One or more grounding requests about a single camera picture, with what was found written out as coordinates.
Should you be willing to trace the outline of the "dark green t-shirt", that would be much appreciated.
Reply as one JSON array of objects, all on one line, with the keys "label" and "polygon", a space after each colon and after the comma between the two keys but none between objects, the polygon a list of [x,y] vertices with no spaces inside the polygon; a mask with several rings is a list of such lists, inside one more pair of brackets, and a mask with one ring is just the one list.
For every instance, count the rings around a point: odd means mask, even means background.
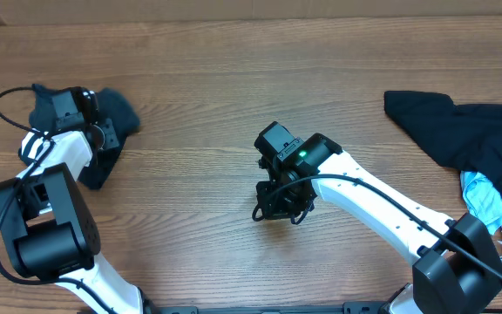
[{"label": "dark green t-shirt", "polygon": [[80,86],[54,90],[34,84],[31,89],[36,95],[35,108],[29,115],[31,128],[53,136],[83,133],[92,159],[78,179],[89,189],[102,188],[127,137],[139,130],[140,120],[131,104],[110,88],[99,92]]}]

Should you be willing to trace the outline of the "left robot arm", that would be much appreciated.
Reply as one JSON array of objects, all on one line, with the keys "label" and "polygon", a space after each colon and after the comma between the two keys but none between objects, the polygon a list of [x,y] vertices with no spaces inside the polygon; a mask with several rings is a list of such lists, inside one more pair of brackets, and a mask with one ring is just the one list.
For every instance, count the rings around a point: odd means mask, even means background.
[{"label": "left robot arm", "polygon": [[18,150],[26,168],[0,182],[0,273],[13,283],[63,287],[95,313],[157,312],[105,259],[78,188],[103,187],[139,117],[113,89],[29,89],[35,108]]}]

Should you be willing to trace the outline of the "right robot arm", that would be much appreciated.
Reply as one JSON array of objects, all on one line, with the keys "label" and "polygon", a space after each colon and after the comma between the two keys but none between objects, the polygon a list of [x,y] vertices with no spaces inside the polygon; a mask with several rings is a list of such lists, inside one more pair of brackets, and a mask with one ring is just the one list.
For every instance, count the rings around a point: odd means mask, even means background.
[{"label": "right robot arm", "polygon": [[268,181],[257,184],[252,218],[301,223],[316,198],[344,209],[389,243],[412,267],[412,281],[381,313],[483,313],[502,291],[502,262],[485,225],[454,220],[400,194],[326,136],[293,137],[281,126],[254,143]]}]

